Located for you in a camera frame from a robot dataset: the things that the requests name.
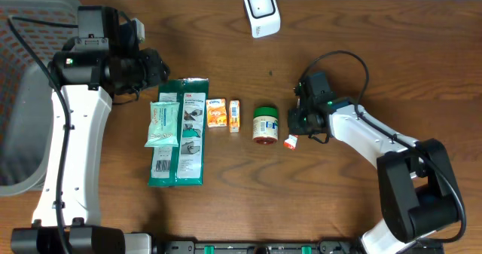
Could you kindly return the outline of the red sachet stick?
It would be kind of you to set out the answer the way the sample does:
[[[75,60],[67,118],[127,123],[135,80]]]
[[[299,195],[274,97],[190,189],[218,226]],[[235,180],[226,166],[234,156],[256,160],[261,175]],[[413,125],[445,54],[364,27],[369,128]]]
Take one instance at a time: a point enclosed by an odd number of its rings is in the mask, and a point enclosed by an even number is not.
[[[295,150],[296,147],[297,147],[297,141],[298,141],[298,135],[289,134],[288,138],[284,141],[283,145],[286,148],[289,148],[291,150]]]

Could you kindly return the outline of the green lid Knorr jar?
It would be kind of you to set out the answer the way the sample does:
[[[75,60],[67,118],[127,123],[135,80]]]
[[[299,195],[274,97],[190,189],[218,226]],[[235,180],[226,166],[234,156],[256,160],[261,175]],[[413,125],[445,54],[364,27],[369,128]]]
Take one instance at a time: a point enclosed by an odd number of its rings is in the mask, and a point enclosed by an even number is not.
[[[258,107],[253,114],[252,139],[257,144],[272,145],[279,138],[279,113],[274,107]]]

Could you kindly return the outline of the green 3M gloves pack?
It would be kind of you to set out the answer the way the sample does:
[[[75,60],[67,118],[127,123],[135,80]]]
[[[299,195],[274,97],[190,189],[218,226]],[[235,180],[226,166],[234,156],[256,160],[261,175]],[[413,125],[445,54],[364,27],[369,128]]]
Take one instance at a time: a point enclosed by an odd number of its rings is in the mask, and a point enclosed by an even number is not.
[[[203,78],[170,80],[159,86],[160,102],[179,104],[176,124],[178,146],[153,149],[149,186],[203,184],[208,92],[209,81]]]

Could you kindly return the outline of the light teal wipes pack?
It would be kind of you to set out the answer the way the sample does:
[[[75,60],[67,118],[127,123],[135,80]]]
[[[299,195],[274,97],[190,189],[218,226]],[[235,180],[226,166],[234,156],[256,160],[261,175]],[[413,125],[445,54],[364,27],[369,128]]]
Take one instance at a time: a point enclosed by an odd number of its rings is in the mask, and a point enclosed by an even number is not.
[[[151,121],[145,147],[178,147],[179,106],[177,102],[150,103]]]

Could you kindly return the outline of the orange Kleenex tissue box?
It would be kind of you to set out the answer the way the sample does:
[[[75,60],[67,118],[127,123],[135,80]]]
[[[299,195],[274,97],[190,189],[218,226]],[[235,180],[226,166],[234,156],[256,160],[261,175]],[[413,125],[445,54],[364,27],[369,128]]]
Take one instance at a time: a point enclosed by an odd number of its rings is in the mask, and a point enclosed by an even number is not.
[[[227,109],[225,99],[208,99],[206,101],[206,118],[208,127],[226,127]]]

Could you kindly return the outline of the narrow orange tissue box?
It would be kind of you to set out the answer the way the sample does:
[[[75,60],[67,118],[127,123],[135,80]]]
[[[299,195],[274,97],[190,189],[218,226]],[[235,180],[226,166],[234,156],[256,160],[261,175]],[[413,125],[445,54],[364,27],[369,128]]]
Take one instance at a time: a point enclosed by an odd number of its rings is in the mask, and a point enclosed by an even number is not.
[[[230,101],[229,113],[229,130],[231,133],[238,133],[240,128],[239,100]]]

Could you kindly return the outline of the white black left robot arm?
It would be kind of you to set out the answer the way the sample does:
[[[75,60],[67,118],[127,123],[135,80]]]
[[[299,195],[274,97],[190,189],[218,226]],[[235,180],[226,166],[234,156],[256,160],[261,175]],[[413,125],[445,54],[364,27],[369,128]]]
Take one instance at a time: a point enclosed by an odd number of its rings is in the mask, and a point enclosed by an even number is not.
[[[39,63],[52,88],[53,128],[40,200],[28,228],[11,235],[15,253],[154,253],[148,233],[101,223],[102,138],[115,96],[138,96],[165,82],[169,67],[141,49],[141,22],[105,6],[80,6],[78,34],[49,63]]]

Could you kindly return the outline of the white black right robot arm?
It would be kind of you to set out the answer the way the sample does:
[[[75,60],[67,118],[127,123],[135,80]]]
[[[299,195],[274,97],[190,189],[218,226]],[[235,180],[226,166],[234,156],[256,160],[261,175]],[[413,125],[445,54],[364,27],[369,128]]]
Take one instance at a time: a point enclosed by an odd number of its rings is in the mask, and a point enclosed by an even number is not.
[[[341,141],[377,170],[382,220],[363,234],[357,253],[403,253],[434,246],[443,239],[430,234],[460,223],[466,214],[456,177],[444,145],[436,139],[405,136],[369,115],[350,98],[338,98],[324,72],[300,78],[294,89],[297,107],[288,112],[292,135]]]

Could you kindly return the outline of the white barcode scanner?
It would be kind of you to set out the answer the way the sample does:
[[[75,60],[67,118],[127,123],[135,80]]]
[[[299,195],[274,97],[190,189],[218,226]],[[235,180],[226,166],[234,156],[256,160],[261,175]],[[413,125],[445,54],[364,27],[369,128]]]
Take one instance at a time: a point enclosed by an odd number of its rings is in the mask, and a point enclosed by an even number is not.
[[[276,34],[281,28],[276,0],[243,0],[252,37],[262,38]]]

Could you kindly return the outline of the grey plastic shopping basket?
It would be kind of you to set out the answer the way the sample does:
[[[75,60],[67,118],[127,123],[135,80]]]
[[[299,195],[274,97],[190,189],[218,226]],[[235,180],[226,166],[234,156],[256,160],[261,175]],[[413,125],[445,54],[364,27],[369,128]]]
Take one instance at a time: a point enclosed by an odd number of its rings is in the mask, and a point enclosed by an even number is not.
[[[40,191],[52,136],[52,90],[38,64],[8,26],[43,64],[76,35],[78,0],[1,0],[1,195]]]

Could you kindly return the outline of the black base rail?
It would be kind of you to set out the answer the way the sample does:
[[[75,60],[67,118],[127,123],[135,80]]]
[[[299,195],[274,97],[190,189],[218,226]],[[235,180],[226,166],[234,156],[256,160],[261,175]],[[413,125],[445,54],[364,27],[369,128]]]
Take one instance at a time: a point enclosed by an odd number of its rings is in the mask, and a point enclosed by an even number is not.
[[[319,243],[195,243],[170,241],[155,243],[153,253],[162,254],[362,254],[358,243],[321,241]]]

